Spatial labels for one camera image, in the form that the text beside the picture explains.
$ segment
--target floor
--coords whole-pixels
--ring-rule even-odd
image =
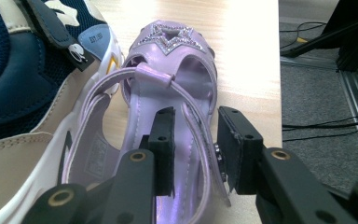
[[[303,22],[328,22],[338,0],[279,0],[280,30],[295,30]],[[306,24],[301,29],[316,27]],[[301,32],[306,41],[317,37],[323,26]],[[296,33],[280,32],[281,46],[296,40]],[[300,45],[295,43],[287,47]],[[298,61],[286,63],[281,58],[282,123],[314,124],[350,118],[349,97],[343,87],[343,76],[335,69],[338,49],[316,49]],[[303,66],[314,63],[320,66]],[[358,133],[355,127],[329,130],[297,130],[283,132],[283,147],[294,151],[323,184],[350,193],[358,182]],[[321,135],[340,137],[303,139]]]

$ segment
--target shoe label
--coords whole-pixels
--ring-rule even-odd
[[[82,72],[94,62],[94,57],[77,41],[73,45],[70,45],[68,49],[64,49],[63,54]]]
[[[102,178],[104,173],[105,159],[107,155],[107,143],[100,135],[96,135],[89,149],[85,170],[88,174]]]

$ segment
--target gray carpet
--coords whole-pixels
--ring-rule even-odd
[[[297,24],[280,23],[280,30],[295,30]],[[300,32],[312,39],[323,27]],[[296,39],[296,33],[281,33],[281,46]],[[316,49],[304,55],[326,60],[336,59],[337,49]],[[334,70],[305,68],[281,64],[282,124],[308,125],[346,119],[351,112],[338,73]],[[295,130],[283,132],[283,141],[331,134],[355,132],[354,127],[329,130]],[[349,193],[358,181],[357,133],[329,138],[315,138],[283,142],[292,150],[324,184]]]

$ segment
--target sandal strap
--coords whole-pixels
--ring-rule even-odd
[[[176,76],[187,58],[202,63],[212,81],[212,100],[209,114],[212,115],[217,101],[217,71],[214,65],[214,52],[206,40],[193,28],[175,21],[155,21],[142,29],[130,47],[123,67],[131,67],[142,58],[154,70]],[[122,82],[122,94],[130,104],[131,86]]]
[[[213,183],[217,185],[217,190],[220,192],[226,205],[230,206],[227,191],[217,165],[213,139],[209,125],[207,125],[206,122],[207,119],[200,112],[193,97],[174,81],[173,75],[161,73],[151,68],[147,63],[139,63],[136,67],[123,68],[107,75],[92,88],[89,95],[86,97],[86,103],[82,108],[80,122],[86,122],[88,114],[92,112],[92,107],[94,106],[92,102],[95,98],[99,98],[99,95],[104,95],[106,90],[120,81],[130,78],[153,82],[165,89],[172,88],[184,97],[182,113],[184,113],[186,123],[193,133],[195,142],[198,146],[203,171],[203,192],[200,205],[197,208],[195,215],[191,218],[190,223],[196,223],[200,220],[211,197]]]

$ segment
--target screw hole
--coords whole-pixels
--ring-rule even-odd
[[[325,211],[316,211],[316,217],[318,217],[320,220],[324,221],[325,223],[334,224],[337,223],[337,220],[333,215],[331,215],[328,212]]]
[[[71,202],[75,197],[75,193],[72,189],[59,189],[48,198],[48,204],[52,207],[61,206]]]
[[[143,152],[134,152],[130,155],[130,160],[132,161],[142,161],[146,158],[146,154]]]
[[[133,222],[133,214],[123,212],[117,216],[117,223],[118,224],[130,224]]]

